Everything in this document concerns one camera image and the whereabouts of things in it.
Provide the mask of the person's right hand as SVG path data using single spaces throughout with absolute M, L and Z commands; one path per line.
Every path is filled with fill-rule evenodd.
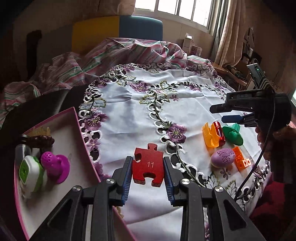
M 285 126 L 273 133 L 266 145 L 263 157 L 267 161 L 276 160 L 276 151 L 279 151 L 283 158 L 295 159 L 295 128 Z

